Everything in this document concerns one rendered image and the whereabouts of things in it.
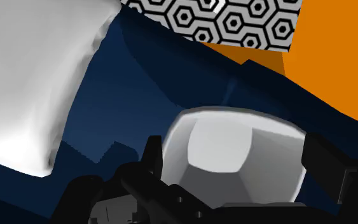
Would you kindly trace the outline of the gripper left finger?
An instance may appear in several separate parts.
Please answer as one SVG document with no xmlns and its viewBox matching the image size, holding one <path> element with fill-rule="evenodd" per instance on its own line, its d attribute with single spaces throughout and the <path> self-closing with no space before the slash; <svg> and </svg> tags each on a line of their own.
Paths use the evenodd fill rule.
<svg viewBox="0 0 358 224">
<path fill-rule="evenodd" d="M 138 224 L 215 224 L 213 210 L 162 176 L 162 137 L 149 136 L 138 162 L 120 165 L 108 180 L 85 175 L 69 182 L 50 224 L 88 224 L 94 205 L 131 195 L 141 208 Z"/>
</svg>

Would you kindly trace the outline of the dark blue sofa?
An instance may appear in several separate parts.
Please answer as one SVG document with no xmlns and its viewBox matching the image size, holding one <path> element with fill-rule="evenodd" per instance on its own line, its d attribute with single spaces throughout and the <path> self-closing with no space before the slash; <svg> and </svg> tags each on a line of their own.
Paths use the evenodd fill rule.
<svg viewBox="0 0 358 224">
<path fill-rule="evenodd" d="M 48 224 L 70 180 L 109 179 L 150 135 L 164 136 L 180 111 L 199 106 L 275 115 L 358 159 L 357 120 L 264 65 L 238 64 L 124 6 L 88 66 L 52 174 L 0 165 L 0 224 Z"/>
</svg>

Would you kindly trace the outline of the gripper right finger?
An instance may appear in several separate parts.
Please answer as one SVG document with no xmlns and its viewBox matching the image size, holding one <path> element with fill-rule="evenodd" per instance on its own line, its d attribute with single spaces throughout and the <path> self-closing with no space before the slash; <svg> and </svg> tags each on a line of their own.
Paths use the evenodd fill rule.
<svg viewBox="0 0 358 224">
<path fill-rule="evenodd" d="M 358 159 L 350 158 L 322 135 L 307 133 L 301 163 L 341 206 L 337 218 L 358 224 Z"/>
</svg>

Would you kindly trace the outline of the white pillow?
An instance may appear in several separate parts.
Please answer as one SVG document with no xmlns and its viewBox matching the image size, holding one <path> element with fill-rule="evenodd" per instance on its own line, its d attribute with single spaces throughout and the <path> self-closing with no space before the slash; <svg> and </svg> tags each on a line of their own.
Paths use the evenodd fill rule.
<svg viewBox="0 0 358 224">
<path fill-rule="evenodd" d="M 120 0 L 0 0 L 0 165 L 51 174 L 73 100 Z"/>
</svg>

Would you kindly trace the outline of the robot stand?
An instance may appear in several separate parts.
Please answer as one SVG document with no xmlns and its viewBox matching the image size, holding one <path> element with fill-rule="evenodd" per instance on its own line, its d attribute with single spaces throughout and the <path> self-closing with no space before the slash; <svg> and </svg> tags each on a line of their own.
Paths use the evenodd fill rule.
<svg viewBox="0 0 358 224">
<path fill-rule="evenodd" d="M 120 0 L 184 38 L 288 52 L 303 0 Z"/>
</svg>

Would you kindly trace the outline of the white bowl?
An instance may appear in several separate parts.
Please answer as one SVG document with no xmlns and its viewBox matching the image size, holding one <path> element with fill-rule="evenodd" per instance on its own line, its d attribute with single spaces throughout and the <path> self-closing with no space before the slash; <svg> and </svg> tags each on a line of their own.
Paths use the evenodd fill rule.
<svg viewBox="0 0 358 224">
<path fill-rule="evenodd" d="M 304 142 L 304 130 L 266 113 L 187 109 L 163 141 L 161 180 L 211 208 L 292 203 L 306 174 Z"/>
</svg>

